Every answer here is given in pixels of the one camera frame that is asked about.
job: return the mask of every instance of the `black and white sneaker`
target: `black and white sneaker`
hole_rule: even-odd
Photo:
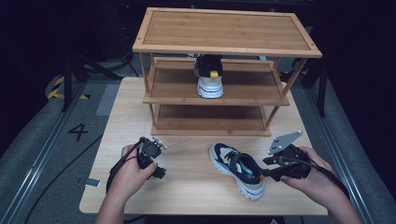
[[[223,94],[221,55],[198,54],[194,74],[199,78],[197,91],[203,98],[220,98]]]
[[[222,143],[214,143],[209,157],[215,167],[235,179],[239,191],[251,200],[258,200],[265,190],[259,165],[246,153]]]

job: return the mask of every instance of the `human arm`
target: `human arm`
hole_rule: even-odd
[[[122,156],[125,155],[132,146],[122,149]],[[128,159],[135,157],[137,149],[133,150]],[[136,159],[130,159],[117,172],[104,198],[95,224],[102,223],[123,223],[124,207],[129,198],[134,195],[152,175],[156,169],[153,162],[146,169],[140,169]]]
[[[300,147],[300,149],[317,165],[332,172],[330,164],[323,160],[314,149],[309,147]],[[330,223],[361,223],[361,219],[344,192],[327,178],[326,175],[316,169],[312,168],[309,175],[304,179],[282,176],[281,181],[303,192],[315,203],[326,207]]]

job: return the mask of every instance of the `wooden table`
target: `wooden table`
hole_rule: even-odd
[[[99,146],[90,178],[101,180],[101,186],[86,188],[80,203],[84,213],[97,213],[105,197],[106,181],[111,167],[120,158],[123,146],[134,144],[140,136],[151,138],[149,109],[143,105],[144,80],[126,77],[111,111]],[[279,110],[273,120],[272,133],[280,136],[305,128],[292,95],[290,106]],[[300,191],[271,177],[265,177],[265,194],[258,201],[246,199],[239,193],[233,178],[221,174],[211,163],[209,147],[223,142],[246,152],[265,168],[262,159],[272,137],[262,136],[157,136],[168,146],[157,158],[165,168],[163,179],[150,178],[126,204],[127,214],[166,215],[326,215],[324,207],[313,203]],[[311,146],[303,134],[296,146]]]

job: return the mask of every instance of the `wooden shelf board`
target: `wooden shelf board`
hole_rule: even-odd
[[[143,102],[168,105],[289,105],[272,62],[222,60],[224,94],[205,99],[197,93],[194,59],[155,58]]]
[[[149,7],[134,52],[320,58],[293,13]]]
[[[262,106],[156,105],[151,134],[271,136]]]

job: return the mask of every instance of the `shoe laces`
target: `shoe laces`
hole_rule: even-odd
[[[248,154],[238,153],[235,151],[230,151],[225,155],[224,159],[229,162],[230,168],[234,168],[237,164],[241,166],[241,169],[246,172],[247,178],[254,178],[253,172],[246,167],[246,165],[240,160],[241,157],[246,157]]]

